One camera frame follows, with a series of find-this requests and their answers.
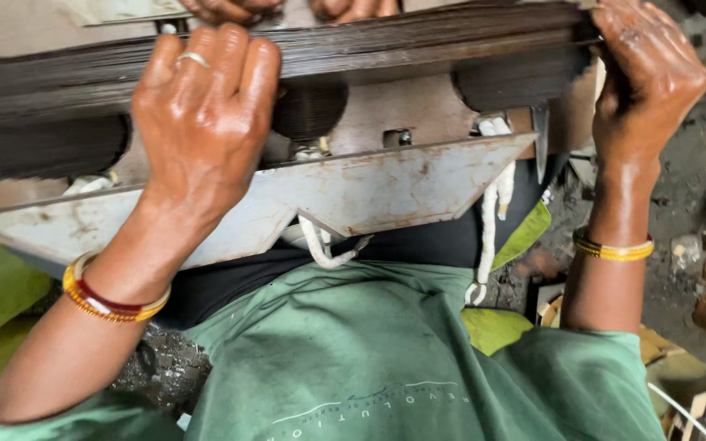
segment yellow bangle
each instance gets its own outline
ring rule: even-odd
[[[96,254],[86,253],[67,267],[62,279],[64,294],[90,316],[110,322],[140,322],[159,312],[170,297],[170,286],[162,297],[149,305],[124,305],[108,301],[97,295],[83,280],[83,270],[94,260]]]
[[[586,255],[607,259],[608,261],[640,261],[652,253],[655,244],[647,235],[647,242],[636,246],[607,246],[591,242],[584,237],[584,228],[574,231],[574,246]]]

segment hand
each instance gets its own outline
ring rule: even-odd
[[[253,24],[263,13],[282,4],[282,0],[179,0],[185,8],[209,25],[226,21]]]
[[[593,121],[601,165],[657,178],[661,149],[706,91],[706,68],[652,3],[600,0],[592,18],[609,50]]]
[[[378,16],[397,15],[397,0],[309,0],[312,12],[324,20],[348,23]]]
[[[177,63],[185,51],[209,67],[191,58]],[[260,161],[279,67],[274,43],[250,40],[235,24],[200,27],[186,48],[176,35],[160,35],[132,97],[152,167],[141,199],[199,226],[219,224],[244,197]]]

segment metal plate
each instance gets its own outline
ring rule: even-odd
[[[535,138],[400,147],[259,171],[246,196],[182,268],[263,253],[297,213],[341,236],[449,221]],[[96,193],[2,211],[0,243],[67,265],[102,249],[140,195],[140,189]]]

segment silver ring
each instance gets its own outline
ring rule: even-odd
[[[204,59],[201,55],[198,55],[194,52],[185,52],[185,53],[182,53],[182,55],[179,55],[176,58],[176,65],[179,65],[179,61],[181,61],[183,58],[189,58],[190,60],[197,61],[198,64],[200,64],[203,67],[209,66],[209,63],[206,63],[206,59]]]

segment green t-shirt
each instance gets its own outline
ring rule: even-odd
[[[639,338],[536,328],[492,357],[460,320],[472,270],[354,261],[298,268],[187,335],[213,369],[186,439],[663,439]],[[0,439],[180,439],[167,416],[77,406]]]

